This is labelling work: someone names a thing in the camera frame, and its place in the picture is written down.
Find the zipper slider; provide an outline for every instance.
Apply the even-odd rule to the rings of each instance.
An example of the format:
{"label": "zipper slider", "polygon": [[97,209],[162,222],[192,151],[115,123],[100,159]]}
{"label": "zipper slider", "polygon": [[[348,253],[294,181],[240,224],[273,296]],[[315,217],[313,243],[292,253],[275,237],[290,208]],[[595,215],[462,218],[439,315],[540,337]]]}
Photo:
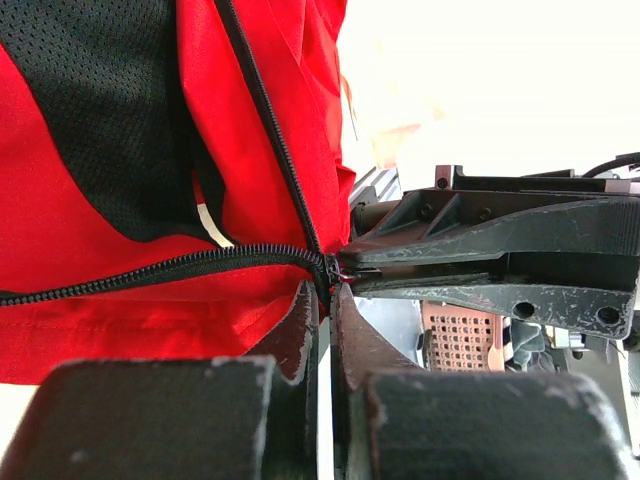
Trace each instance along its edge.
{"label": "zipper slider", "polygon": [[335,255],[324,255],[324,271],[329,279],[329,287],[333,287],[345,280],[343,278],[340,262]]}

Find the black mechanical part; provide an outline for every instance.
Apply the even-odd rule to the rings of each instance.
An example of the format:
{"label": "black mechanical part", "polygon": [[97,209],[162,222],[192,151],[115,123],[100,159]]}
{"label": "black mechanical part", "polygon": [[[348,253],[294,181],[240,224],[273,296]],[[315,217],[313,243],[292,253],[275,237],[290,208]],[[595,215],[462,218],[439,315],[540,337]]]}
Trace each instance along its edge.
{"label": "black mechanical part", "polygon": [[460,165],[453,168],[454,190],[491,192],[604,192],[607,181],[602,178],[576,178],[573,170],[527,175],[525,177],[476,177],[464,174]]}
{"label": "black mechanical part", "polygon": [[282,328],[295,336],[275,358],[58,368],[0,479],[315,478],[318,310],[309,282],[256,351],[277,344]]}
{"label": "black mechanical part", "polygon": [[348,285],[333,302],[336,478],[635,478],[593,382],[427,372],[360,316]]}
{"label": "black mechanical part", "polygon": [[[336,478],[374,478],[367,437],[352,431],[351,419],[361,419],[362,405],[353,392],[376,368],[419,369],[396,350],[358,312],[347,284],[338,285],[331,304],[331,388],[333,395],[334,467]],[[360,445],[353,451],[353,444]]]}
{"label": "black mechanical part", "polygon": [[351,240],[354,240],[374,228],[391,210],[400,203],[399,200],[390,202],[358,203],[351,210]]}
{"label": "black mechanical part", "polygon": [[639,224],[640,199],[631,196],[420,190],[340,260],[352,271],[381,271],[356,278],[359,295],[446,301],[624,338],[640,268]]}

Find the black wire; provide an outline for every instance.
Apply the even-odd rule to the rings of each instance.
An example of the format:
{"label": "black wire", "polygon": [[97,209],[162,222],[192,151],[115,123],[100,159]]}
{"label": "black wire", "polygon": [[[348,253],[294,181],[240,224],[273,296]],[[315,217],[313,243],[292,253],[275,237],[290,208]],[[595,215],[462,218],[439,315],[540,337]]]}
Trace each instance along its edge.
{"label": "black wire", "polygon": [[602,165],[598,165],[597,167],[592,168],[587,173],[585,173],[582,178],[593,178],[596,175],[608,172],[609,170],[613,170],[614,168],[628,167],[637,164],[640,164],[640,152],[618,155],[616,156],[615,160],[611,160],[610,162],[606,162]]}

